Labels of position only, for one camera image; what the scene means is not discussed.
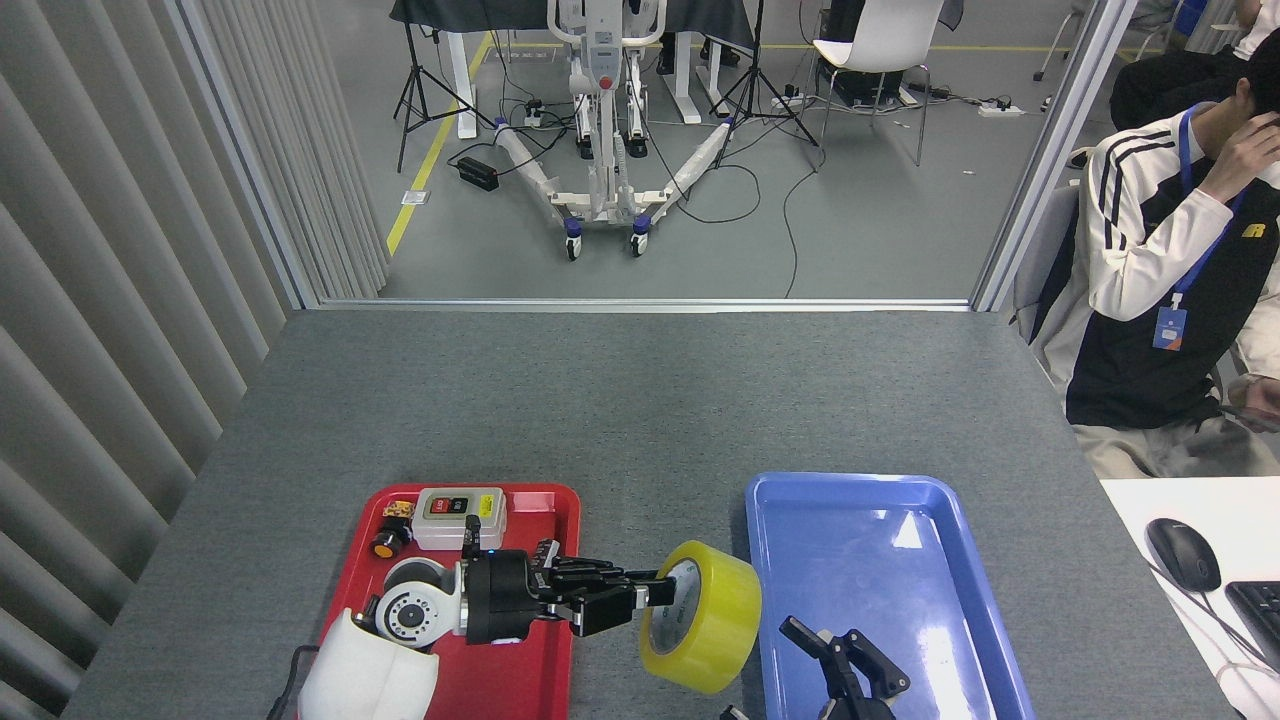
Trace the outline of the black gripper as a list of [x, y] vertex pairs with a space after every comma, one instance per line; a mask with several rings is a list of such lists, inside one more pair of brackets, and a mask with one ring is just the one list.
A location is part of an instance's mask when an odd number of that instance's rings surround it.
[[[525, 641], [536, 620], [562, 619], [575, 635], [594, 635], [630, 623], [637, 610], [675, 603], [677, 583], [654, 570], [558, 555], [558, 548], [477, 551], [463, 570], [466, 643]], [[556, 593], [566, 593], [558, 615]]]
[[[829, 698], [819, 719], [896, 719], [892, 705], [911, 680], [864, 633], [851, 629], [823, 639], [795, 616], [786, 616], [780, 632], [820, 665]], [[870, 683], [869, 697], [851, 667]]]

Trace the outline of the person's right hand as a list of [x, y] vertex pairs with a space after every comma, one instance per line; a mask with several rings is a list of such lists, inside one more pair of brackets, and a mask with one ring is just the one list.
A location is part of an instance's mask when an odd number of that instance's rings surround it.
[[1226, 205], [1279, 161], [1277, 113], [1266, 111], [1236, 129], [1219, 151], [1198, 191]]

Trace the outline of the person's left hand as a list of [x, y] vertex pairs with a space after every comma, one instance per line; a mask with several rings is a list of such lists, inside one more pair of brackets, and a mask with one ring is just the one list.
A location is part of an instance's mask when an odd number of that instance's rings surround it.
[[1277, 433], [1279, 379], [1266, 375], [1242, 375], [1228, 389], [1236, 420], [1258, 433]]

